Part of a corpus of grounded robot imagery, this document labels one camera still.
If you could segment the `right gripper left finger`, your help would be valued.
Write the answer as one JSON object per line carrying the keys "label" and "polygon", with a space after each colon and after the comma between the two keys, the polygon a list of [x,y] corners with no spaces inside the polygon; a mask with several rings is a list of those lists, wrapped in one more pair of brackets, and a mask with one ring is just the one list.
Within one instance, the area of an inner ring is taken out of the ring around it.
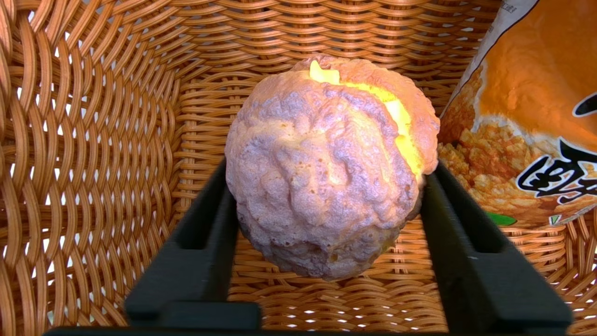
{"label": "right gripper left finger", "polygon": [[227,300],[236,253],[236,202],[222,161],[125,300],[137,329],[260,329],[251,302]]}

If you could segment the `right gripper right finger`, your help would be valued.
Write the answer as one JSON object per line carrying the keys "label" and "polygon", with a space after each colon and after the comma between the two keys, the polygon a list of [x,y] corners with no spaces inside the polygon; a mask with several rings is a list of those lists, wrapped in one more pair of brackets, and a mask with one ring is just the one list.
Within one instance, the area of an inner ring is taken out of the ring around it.
{"label": "right gripper right finger", "polygon": [[567,304],[442,164],[420,215],[451,334],[566,334]]}

